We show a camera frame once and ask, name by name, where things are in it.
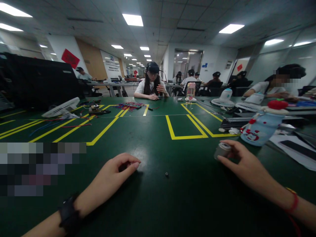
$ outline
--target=air vent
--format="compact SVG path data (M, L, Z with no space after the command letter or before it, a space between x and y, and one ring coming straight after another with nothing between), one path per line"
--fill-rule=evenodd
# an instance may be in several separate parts
M205 30L200 30L200 29L193 29L193 28L183 28L183 27L177 27L177 30L193 30L193 31L205 31Z
M74 21L87 21L87 22L100 22L103 23L102 20L92 20L92 19L83 19L83 18L72 18L72 17L68 17L68 20L74 20Z

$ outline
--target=red sign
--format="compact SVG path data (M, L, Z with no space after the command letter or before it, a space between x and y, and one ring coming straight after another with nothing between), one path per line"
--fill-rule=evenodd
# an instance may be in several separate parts
M243 65L240 64L240 65L237 67L237 70L240 71L242 68L243 68Z
M69 50L65 49L62 60L65 63L69 63L73 69L76 69L78 66L78 63L80 62L80 59L74 56Z

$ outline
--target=green workbench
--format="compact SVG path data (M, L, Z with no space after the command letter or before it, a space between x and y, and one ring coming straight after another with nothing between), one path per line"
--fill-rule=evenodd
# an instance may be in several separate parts
M210 104L213 98L199 99ZM122 152L142 161L138 171L85 220L78 236L295 236L284 211L247 188L213 158L222 139L244 143L238 136L218 131L222 117L210 112L220 110L199 103L186 105L175 97L159 101L133 97L101 100L101 109L109 106L110 114L90 122L78 118L67 124L89 122L91 126L75 130L53 126L31 137L32 131L46 123L30 120L42 119L41 113L17 110L0 115L13 114L0 122L0 142L88 145L79 164L66 165L65 175L54 177L57 184L44 186L42 197L0 198L1 236L20 236L34 227L55 212L64 198L83 191L105 162ZM131 113L112 107L134 101L158 109L141 108ZM315 172L267 145L245 146L278 182L316 204ZM299 225L302 236L312 236Z

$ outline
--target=black phone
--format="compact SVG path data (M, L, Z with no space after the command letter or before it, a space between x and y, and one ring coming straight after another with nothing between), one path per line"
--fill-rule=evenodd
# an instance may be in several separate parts
M307 156L308 158L311 158L313 159L314 161L316 161L316 152L308 149L308 148L305 148L301 145L298 145L292 141L281 141L279 142L281 145L283 146L286 146L286 148L292 150L292 151L296 151L297 153L300 153L304 156Z

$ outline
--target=water bottle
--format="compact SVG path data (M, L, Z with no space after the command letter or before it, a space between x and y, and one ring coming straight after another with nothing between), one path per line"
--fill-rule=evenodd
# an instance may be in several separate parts
M188 103L191 104L194 97L195 97L195 82L189 82L187 85L186 101L188 101Z
M240 129L241 139L254 146L263 146L289 113L284 109L287 106L288 103L282 100L273 100L268 106L262 106L249 123Z

